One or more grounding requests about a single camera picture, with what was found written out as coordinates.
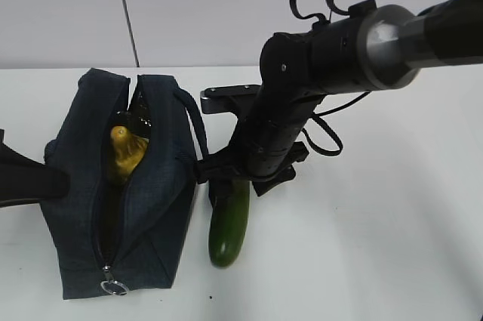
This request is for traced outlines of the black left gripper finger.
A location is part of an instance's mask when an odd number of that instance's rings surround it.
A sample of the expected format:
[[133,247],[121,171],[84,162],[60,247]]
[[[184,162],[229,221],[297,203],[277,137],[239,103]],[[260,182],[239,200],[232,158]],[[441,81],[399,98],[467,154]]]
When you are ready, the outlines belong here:
[[30,205],[66,196],[70,178],[65,172],[31,160],[4,142],[1,130],[1,207]]

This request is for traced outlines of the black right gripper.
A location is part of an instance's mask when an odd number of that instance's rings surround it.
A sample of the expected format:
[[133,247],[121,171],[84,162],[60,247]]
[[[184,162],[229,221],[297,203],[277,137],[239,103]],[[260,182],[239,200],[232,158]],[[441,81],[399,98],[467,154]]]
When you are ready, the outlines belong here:
[[242,176],[252,180],[255,193],[263,196],[292,181],[295,169],[290,165],[281,171],[283,161],[312,112],[311,91],[260,90],[230,139],[234,158],[231,153],[215,153],[197,161],[197,182]]

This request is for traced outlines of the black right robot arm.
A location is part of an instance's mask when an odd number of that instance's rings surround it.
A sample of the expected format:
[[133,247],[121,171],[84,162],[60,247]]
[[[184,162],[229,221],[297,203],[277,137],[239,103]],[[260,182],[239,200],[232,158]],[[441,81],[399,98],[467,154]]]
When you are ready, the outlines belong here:
[[359,2],[335,23],[321,17],[306,33],[275,33],[260,54],[260,85],[208,89],[205,113],[230,112],[226,147],[197,164],[199,182],[250,181],[263,195],[295,176],[294,163],[317,146],[299,141],[307,121],[328,124],[315,108],[328,95],[409,85],[422,68],[482,62],[482,0],[448,0],[420,14],[399,5]]

